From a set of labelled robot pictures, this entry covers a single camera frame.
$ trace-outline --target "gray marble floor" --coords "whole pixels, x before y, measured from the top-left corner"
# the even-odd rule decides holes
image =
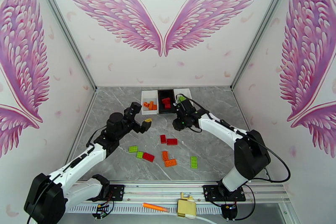
[[[75,156],[85,150],[85,143],[99,127],[106,125],[112,112],[122,112],[132,101],[141,101],[142,90],[157,88],[141,87],[102,87],[89,115],[83,135],[78,142]],[[225,119],[233,126],[246,129],[243,118],[232,92],[227,87],[191,87],[192,98],[210,110],[215,116]],[[144,134],[131,132],[120,140],[120,146],[103,162],[87,172],[83,179],[101,174],[109,180],[219,180],[228,173],[233,164],[233,150],[208,132],[195,133],[188,129],[176,131],[172,122],[174,114],[138,114],[141,123],[152,118],[151,128]],[[160,143],[160,134],[167,138],[177,138],[177,146]],[[137,145],[139,151],[155,156],[153,163],[136,158],[128,153],[129,146]],[[175,158],[177,166],[166,168],[161,151],[167,150],[170,158]],[[190,156],[198,157],[198,169],[191,169]]]

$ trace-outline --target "white cable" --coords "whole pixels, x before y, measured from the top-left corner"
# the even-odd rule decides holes
[[[163,215],[171,215],[171,216],[176,216],[176,217],[178,217],[175,213],[164,213]],[[196,216],[196,218],[197,218],[197,219],[200,219],[200,220],[202,220],[202,221],[206,221],[206,222],[208,222],[208,223],[210,223],[210,224],[217,224],[217,223],[215,223],[215,222],[213,222],[213,221],[211,221],[211,220],[209,220],[209,219],[206,219],[206,218],[202,218],[202,217],[199,217],[199,216]]]

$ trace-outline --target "angel wing mural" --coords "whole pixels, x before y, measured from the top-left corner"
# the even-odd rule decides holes
[[[39,128],[39,105],[48,98],[44,30],[37,0],[3,0],[0,69],[20,109],[0,104],[0,157],[18,146],[22,129]]]
[[[186,51],[210,37],[253,0],[186,0],[164,40],[141,0],[73,0],[100,26],[140,51]]]
[[[334,0],[290,0],[282,52],[280,89],[291,104],[288,121],[303,125],[317,144],[336,155],[336,102],[308,109],[320,91],[336,54]]]

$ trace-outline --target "white wall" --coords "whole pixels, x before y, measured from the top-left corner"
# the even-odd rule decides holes
[[[279,66],[288,3],[289,0],[282,0],[275,12],[271,25],[250,61],[250,68],[244,72],[235,89],[235,94],[250,126],[260,131],[266,145],[289,165],[292,178],[285,184],[285,188],[301,223],[335,223],[336,159],[332,158],[330,153],[325,153],[324,149],[321,150],[318,144],[314,147],[308,128],[302,125],[291,128],[293,121],[286,121],[291,113],[291,105],[280,98],[282,94],[279,88],[279,74],[284,72],[280,71]],[[336,11],[335,6],[332,6],[332,9],[328,17],[331,28],[334,28],[335,20],[331,17]],[[327,34],[328,38],[332,39],[331,45],[335,44],[334,31]],[[311,108],[336,100],[335,77],[336,61],[332,63]],[[328,115],[335,115],[335,112],[331,111]],[[330,124],[329,131],[333,134],[333,139],[329,142],[332,144],[336,138],[333,118]],[[269,170],[274,179],[286,177],[285,168],[274,158]]]
[[[48,174],[64,164],[93,94],[46,1],[38,2],[41,4],[44,42],[47,45],[49,99],[39,106],[38,114],[43,120],[37,122],[39,129],[23,129],[17,148],[14,146],[0,158],[1,223],[26,223],[28,215],[23,207],[33,178],[41,172]],[[4,55],[6,52],[1,40],[0,54]],[[19,108],[2,73],[0,104]],[[0,134],[6,131],[8,129],[2,126]]]
[[[222,86],[231,84],[271,0],[254,0],[204,42],[167,57],[120,42],[73,0],[56,1],[98,86]],[[164,38],[186,0],[141,1]]]

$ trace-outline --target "pink angel wing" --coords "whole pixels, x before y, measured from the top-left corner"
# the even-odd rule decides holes
[[[141,0],[73,0],[124,43],[140,51],[153,48],[162,55],[162,37]]]
[[[39,128],[33,119],[29,119],[26,113],[19,109],[0,104],[0,158],[6,154],[13,145],[18,147],[18,137],[22,129],[32,126]]]
[[[18,105],[42,122],[49,77],[44,31],[36,0],[4,0],[0,6],[0,69]]]
[[[169,28],[165,56],[173,48],[186,51],[203,42],[251,5],[253,0],[187,0]]]
[[[332,158],[336,156],[336,101],[307,110],[291,126],[298,125],[309,129],[315,147],[318,144]]]
[[[335,58],[336,14],[332,0],[290,0],[280,74],[288,121],[313,103]]]

